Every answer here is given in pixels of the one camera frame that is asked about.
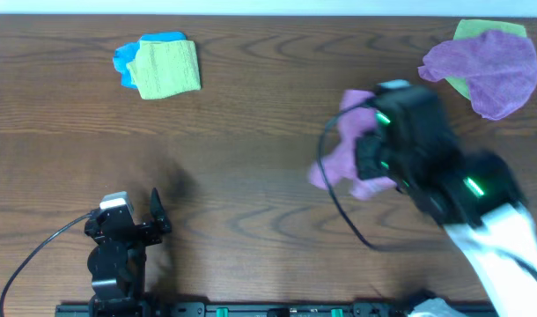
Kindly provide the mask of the pink purple microfiber cloth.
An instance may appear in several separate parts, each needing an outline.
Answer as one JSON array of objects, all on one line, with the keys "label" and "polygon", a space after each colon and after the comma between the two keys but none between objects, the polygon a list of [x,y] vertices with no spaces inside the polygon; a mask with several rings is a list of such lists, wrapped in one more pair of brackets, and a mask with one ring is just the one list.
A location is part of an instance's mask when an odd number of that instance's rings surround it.
[{"label": "pink purple microfiber cloth", "polygon": [[[340,110],[363,103],[371,97],[374,97],[372,92],[347,90],[342,96]],[[369,108],[358,108],[343,115],[337,124],[341,138],[340,143],[322,159],[329,183],[334,186],[343,180],[351,181],[350,194],[358,200],[368,200],[379,192],[396,186],[395,182],[387,177],[361,181],[357,176],[356,139],[364,132],[376,128],[377,122],[374,116],[374,111]],[[317,162],[312,164],[308,180],[316,188],[327,189]]]}]

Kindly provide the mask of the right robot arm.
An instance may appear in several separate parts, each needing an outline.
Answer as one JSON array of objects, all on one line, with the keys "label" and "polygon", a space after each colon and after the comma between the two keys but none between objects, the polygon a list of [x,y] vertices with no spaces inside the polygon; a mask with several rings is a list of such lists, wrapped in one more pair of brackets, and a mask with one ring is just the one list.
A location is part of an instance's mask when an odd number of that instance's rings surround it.
[{"label": "right robot arm", "polygon": [[536,226],[511,169],[464,151],[438,95],[405,82],[361,105],[377,125],[356,140],[357,175],[386,176],[467,257],[500,316],[537,316]]}]

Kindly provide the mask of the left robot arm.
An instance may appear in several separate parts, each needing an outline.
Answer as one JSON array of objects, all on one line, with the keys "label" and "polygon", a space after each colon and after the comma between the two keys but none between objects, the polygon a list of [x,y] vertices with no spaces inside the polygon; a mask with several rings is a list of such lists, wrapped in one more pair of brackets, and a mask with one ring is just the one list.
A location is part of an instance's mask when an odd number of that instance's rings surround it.
[{"label": "left robot arm", "polygon": [[161,316],[168,313],[145,292],[146,248],[172,231],[158,191],[151,191],[149,218],[137,225],[125,191],[103,197],[85,223],[85,234],[96,242],[87,267],[95,295],[91,316]]}]

